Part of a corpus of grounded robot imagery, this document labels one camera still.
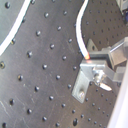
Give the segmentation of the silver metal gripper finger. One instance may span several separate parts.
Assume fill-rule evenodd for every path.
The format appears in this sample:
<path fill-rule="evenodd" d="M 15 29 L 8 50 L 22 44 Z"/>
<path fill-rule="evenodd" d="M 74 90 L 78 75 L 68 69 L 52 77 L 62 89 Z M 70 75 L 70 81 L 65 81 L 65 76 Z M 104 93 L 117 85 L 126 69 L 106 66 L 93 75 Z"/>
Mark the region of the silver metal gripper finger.
<path fill-rule="evenodd" d="M 104 61 L 104 67 L 98 72 L 99 81 L 110 79 L 112 82 L 121 83 L 126 67 L 120 64 L 128 60 L 128 37 L 121 39 L 112 47 L 103 48 L 98 58 Z"/>

